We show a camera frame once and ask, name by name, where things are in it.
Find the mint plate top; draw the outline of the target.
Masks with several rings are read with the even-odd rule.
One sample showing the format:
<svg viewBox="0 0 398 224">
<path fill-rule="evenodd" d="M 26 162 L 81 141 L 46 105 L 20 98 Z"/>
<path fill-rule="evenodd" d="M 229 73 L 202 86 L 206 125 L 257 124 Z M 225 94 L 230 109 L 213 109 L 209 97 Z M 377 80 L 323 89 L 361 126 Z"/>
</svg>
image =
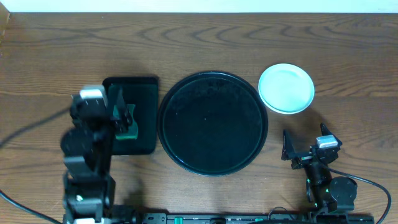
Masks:
<svg viewBox="0 0 398 224">
<path fill-rule="evenodd" d="M 280 114 L 304 111 L 315 96 L 315 85 L 308 73 L 289 63 L 278 63 L 265 69 L 257 89 L 262 102 Z"/>
</svg>

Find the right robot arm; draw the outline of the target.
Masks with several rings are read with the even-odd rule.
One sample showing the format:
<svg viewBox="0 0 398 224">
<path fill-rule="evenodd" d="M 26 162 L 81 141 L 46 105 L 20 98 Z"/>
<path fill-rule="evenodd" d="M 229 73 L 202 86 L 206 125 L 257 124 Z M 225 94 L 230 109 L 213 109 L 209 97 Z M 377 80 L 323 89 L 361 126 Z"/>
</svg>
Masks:
<svg viewBox="0 0 398 224">
<path fill-rule="evenodd" d="M 328 164 L 338 158 L 342 142 L 325 124 L 321 124 L 320 129 L 322 135 L 307 152 L 297 152 L 289 132 L 283 130 L 281 159 L 290 161 L 293 170 L 305 170 L 307 198 L 315 205 L 308 213 L 310 222 L 348 223 L 347 213 L 354 210 L 358 185 L 352 178 L 331 176 Z"/>
</svg>

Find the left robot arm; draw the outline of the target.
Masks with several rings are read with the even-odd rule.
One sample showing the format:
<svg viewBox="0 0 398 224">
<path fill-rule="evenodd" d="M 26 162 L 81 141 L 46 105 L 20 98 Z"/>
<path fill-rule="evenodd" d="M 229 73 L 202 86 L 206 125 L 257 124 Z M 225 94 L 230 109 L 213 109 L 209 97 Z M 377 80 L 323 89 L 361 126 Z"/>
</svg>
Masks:
<svg viewBox="0 0 398 224">
<path fill-rule="evenodd" d="M 64 223 L 118 223 L 113 217 L 116 183 L 110 176 L 113 141 L 126 133 L 133 119 L 116 93 L 74 97 L 70 107 L 74 125 L 60 142 L 67 168 L 63 176 Z"/>
</svg>

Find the green scrub sponge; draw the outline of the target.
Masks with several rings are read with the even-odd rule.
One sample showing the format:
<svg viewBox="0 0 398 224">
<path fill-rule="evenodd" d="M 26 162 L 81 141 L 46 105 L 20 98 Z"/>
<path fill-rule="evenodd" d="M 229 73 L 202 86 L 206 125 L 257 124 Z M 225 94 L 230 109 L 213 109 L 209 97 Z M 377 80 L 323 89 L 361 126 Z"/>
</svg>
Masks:
<svg viewBox="0 0 398 224">
<path fill-rule="evenodd" d="M 131 124 L 129 124 L 126 132 L 119 133 L 116 135 L 117 140 L 124 141 L 124 140 L 137 139 L 139 129 L 138 129 L 138 125 L 133 117 L 135 107 L 136 106 L 134 104 L 127 104 L 127 109 L 129 110 L 129 113 L 131 115 Z"/>
</svg>

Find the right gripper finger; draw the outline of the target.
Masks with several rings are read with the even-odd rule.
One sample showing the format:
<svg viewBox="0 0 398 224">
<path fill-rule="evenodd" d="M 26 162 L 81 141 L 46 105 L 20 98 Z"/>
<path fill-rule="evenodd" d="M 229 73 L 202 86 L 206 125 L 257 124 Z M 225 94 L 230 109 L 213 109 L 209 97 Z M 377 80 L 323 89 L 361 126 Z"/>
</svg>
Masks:
<svg viewBox="0 0 398 224">
<path fill-rule="evenodd" d="M 321 134 L 322 136 L 329 136 L 332 135 L 333 133 L 327 128 L 325 123 L 320 124 L 320 129 L 321 129 Z"/>
<path fill-rule="evenodd" d="M 281 159 L 283 161 L 292 160 L 295 157 L 295 149 L 290 134 L 286 129 L 283 130 L 283 140 Z"/>
</svg>

